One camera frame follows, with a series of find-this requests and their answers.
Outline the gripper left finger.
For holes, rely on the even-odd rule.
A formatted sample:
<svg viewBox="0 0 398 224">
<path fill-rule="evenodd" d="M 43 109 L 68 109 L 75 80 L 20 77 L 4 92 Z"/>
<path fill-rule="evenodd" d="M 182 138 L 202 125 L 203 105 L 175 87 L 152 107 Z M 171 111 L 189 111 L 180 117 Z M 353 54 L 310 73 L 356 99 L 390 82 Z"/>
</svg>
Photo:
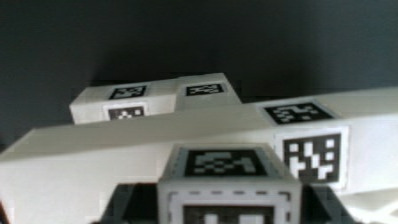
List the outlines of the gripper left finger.
<svg viewBox="0 0 398 224">
<path fill-rule="evenodd" d="M 97 224 L 159 224 L 155 183 L 118 185 Z"/>
</svg>

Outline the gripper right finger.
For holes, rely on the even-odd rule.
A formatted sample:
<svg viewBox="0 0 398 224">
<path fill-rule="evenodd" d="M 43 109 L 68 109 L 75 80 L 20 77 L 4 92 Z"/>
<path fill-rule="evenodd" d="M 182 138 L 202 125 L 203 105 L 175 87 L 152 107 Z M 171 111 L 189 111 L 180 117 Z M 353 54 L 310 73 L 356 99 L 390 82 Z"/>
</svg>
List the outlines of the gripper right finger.
<svg viewBox="0 0 398 224">
<path fill-rule="evenodd" d="M 305 186 L 301 224 L 360 224 L 328 185 Z"/>
</svg>

